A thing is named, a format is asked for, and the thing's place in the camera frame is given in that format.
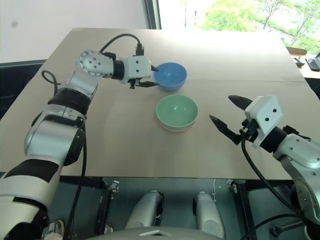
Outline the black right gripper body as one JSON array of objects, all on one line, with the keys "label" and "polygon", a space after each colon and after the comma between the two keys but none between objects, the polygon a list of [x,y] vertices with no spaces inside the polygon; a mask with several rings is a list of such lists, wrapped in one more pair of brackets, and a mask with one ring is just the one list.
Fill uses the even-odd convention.
[{"label": "black right gripper body", "polygon": [[258,136],[258,123],[256,120],[245,119],[242,123],[242,128],[239,130],[239,134],[235,135],[233,143],[238,145],[241,143],[242,139],[245,139],[251,143],[255,141]]}]

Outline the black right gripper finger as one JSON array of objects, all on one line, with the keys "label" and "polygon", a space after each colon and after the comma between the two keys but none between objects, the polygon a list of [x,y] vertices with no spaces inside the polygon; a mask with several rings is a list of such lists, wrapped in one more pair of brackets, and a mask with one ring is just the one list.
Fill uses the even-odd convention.
[{"label": "black right gripper finger", "polygon": [[250,99],[239,95],[229,95],[228,99],[241,110],[245,110],[252,103]]},{"label": "black right gripper finger", "polygon": [[235,145],[238,144],[238,135],[228,128],[228,125],[217,117],[209,116],[215,127]]}]

